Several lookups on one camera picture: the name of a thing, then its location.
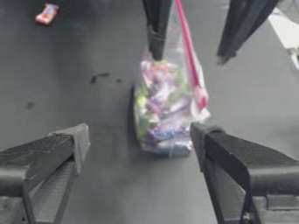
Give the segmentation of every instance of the plastic bag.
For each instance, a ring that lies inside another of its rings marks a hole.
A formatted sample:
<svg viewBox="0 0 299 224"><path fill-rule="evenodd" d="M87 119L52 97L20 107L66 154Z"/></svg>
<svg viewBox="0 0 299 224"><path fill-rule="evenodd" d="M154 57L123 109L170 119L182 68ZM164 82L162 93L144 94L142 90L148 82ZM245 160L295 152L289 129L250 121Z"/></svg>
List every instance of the plastic bag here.
<svg viewBox="0 0 299 224"><path fill-rule="evenodd" d="M202 64L180 0L172 5L163 59L150 52L135 85L135 130L144 151L170 157L193 151L191 122L210 117Z"/></svg>

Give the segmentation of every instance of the stain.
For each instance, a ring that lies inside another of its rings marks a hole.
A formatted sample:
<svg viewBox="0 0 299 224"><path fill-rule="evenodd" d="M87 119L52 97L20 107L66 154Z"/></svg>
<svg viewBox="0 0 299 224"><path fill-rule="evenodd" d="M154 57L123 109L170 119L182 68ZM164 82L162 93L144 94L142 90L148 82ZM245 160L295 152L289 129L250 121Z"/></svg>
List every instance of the stain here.
<svg viewBox="0 0 299 224"><path fill-rule="evenodd" d="M99 73L92 75L90 79L90 84L95 84L99 78L107 78L108 76L110 76L110 73Z"/></svg>
<svg viewBox="0 0 299 224"><path fill-rule="evenodd" d="M35 105L35 102L34 102L34 101L28 101L28 102L26 103L26 108L27 108L27 109L32 109L32 108L34 108L34 105Z"/></svg>

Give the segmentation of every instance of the pink object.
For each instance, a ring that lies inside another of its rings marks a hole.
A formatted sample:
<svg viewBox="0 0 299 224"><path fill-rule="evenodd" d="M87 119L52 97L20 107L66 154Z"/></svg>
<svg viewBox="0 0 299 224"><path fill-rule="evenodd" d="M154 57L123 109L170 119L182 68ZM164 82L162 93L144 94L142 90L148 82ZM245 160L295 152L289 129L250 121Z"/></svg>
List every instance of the pink object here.
<svg viewBox="0 0 299 224"><path fill-rule="evenodd" d="M42 14L39 14L36 16L35 21L44 25L50 25L55 16L58 15L59 8L60 8L60 6L47 3L44 5L44 10L42 12Z"/></svg>

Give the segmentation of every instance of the floor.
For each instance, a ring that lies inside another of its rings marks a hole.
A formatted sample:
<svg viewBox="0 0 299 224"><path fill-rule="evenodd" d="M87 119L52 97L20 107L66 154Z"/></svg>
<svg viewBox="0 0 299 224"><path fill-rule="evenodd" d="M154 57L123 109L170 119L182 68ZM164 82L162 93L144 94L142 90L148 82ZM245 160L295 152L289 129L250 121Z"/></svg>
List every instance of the floor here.
<svg viewBox="0 0 299 224"><path fill-rule="evenodd" d="M128 105L146 50L142 1L54 2L60 14L44 27L34 22L44 0L0 0L2 149L87 123L91 153L63 223L217 223L194 154L159 159L138 148ZM206 72L210 123L299 158L298 73L270 25L218 66L229 1L183 3Z"/></svg>

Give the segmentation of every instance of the pink strap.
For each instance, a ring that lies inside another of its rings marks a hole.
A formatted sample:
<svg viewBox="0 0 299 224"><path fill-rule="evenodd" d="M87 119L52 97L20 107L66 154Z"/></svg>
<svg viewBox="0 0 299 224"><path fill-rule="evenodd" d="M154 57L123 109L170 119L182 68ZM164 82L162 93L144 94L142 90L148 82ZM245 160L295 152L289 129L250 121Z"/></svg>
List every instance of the pink strap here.
<svg viewBox="0 0 299 224"><path fill-rule="evenodd" d="M198 74L198 69L197 69L195 61L194 61L193 39L191 39L189 23L187 23L185 12L183 12L182 0L175 0L175 3L176 3L176 9L178 9L178 12L179 12L180 22L182 22L182 35L183 35L183 40L185 40L185 44L186 44L189 60L190 60L190 63L191 63L193 85L195 87L202 87L199 74Z"/></svg>

